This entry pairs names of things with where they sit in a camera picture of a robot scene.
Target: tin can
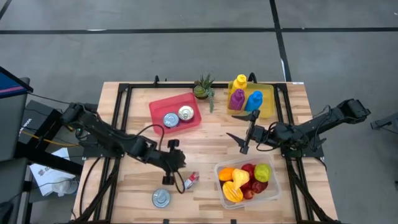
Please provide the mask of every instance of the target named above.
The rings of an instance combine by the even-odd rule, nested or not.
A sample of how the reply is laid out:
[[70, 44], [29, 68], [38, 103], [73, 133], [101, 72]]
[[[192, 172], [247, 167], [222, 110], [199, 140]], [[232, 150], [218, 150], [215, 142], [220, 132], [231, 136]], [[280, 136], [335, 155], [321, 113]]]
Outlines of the tin can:
[[158, 208], [164, 208], [170, 203], [170, 192], [166, 189], [157, 189], [152, 195], [152, 202]]
[[179, 118], [175, 113], [168, 113], [163, 118], [163, 123], [168, 128], [174, 128], [178, 125]]
[[193, 172], [187, 180], [184, 181], [185, 189], [190, 189], [192, 185], [199, 180], [199, 172]]
[[193, 118], [193, 109], [190, 106], [182, 106], [178, 110], [178, 117], [182, 121], [189, 121]]

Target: red plastic tray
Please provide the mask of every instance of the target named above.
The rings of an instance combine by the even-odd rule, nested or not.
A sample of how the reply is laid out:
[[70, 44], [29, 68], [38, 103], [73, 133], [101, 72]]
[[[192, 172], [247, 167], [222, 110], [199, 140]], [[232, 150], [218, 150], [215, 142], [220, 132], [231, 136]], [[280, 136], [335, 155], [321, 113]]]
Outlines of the red plastic tray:
[[[193, 118], [190, 121], [178, 122], [174, 128], [168, 128], [163, 124], [163, 117], [168, 113], [175, 113], [178, 115], [178, 110], [182, 106], [190, 106], [193, 109]], [[193, 93], [185, 93], [178, 96], [173, 96], [163, 100], [157, 100], [149, 103], [150, 116], [153, 124], [159, 124], [164, 128], [164, 133], [173, 133], [187, 128], [197, 126], [201, 122], [201, 116], [198, 108], [195, 95]], [[162, 134], [160, 127], [154, 127], [157, 134]]]

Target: blue bottle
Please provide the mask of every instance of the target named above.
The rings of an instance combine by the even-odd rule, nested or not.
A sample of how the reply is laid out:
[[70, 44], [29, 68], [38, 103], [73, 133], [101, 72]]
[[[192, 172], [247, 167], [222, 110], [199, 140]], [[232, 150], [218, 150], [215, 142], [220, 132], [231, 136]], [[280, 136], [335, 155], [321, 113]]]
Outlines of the blue bottle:
[[260, 91], [254, 91], [248, 98], [248, 102], [244, 108], [245, 111], [258, 110], [262, 104], [262, 93]]

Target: potted plant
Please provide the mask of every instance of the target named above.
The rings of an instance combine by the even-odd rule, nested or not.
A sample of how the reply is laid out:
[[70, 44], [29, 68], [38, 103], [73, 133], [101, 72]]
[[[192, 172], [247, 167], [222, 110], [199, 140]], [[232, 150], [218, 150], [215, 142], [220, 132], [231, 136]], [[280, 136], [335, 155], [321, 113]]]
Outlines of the potted plant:
[[211, 74], [208, 74], [206, 79], [203, 78], [203, 75], [200, 77], [200, 80], [194, 82], [195, 87], [193, 88], [193, 94], [199, 100], [204, 100], [209, 98], [210, 104], [210, 113], [213, 112], [214, 109], [214, 89], [211, 88], [211, 84], [214, 82], [214, 79], [210, 80]]

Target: toy fruit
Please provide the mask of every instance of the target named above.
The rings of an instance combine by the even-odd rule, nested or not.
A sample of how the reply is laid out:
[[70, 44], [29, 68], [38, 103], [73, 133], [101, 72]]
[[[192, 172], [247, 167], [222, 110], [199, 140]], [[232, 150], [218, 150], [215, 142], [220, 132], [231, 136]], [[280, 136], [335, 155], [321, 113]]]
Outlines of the toy fruit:
[[239, 189], [242, 185], [245, 183], [249, 182], [250, 177], [249, 173], [247, 171], [241, 170], [241, 169], [235, 169], [232, 172], [232, 179], [234, 180], [234, 189], [237, 190]]
[[265, 190], [268, 187], [268, 182], [260, 182], [258, 180], [255, 180], [252, 184], [251, 184], [251, 190], [256, 193], [259, 194], [261, 193], [263, 190]]
[[218, 178], [221, 181], [229, 181], [232, 180], [232, 172], [235, 168], [224, 168], [218, 173]]
[[232, 181], [227, 181], [223, 185], [223, 193], [225, 197], [232, 202], [240, 202], [243, 200], [243, 193], [240, 188], [234, 189]]
[[241, 186], [241, 190], [242, 190], [242, 191], [244, 191], [244, 190], [246, 190], [246, 189], [251, 189], [250, 180], [249, 180], [247, 183], [245, 183], [244, 185]]
[[253, 164], [245, 164], [242, 166], [242, 170], [245, 170], [249, 173], [249, 177], [252, 180], [254, 178], [254, 168], [256, 166]]
[[254, 178], [260, 182], [267, 182], [271, 177], [271, 167], [268, 164], [258, 164], [254, 168]]
[[244, 199], [250, 200], [250, 199], [253, 198], [253, 196], [254, 196], [254, 192], [253, 192], [251, 189], [246, 189], [246, 190], [243, 192], [243, 197], [244, 197]]

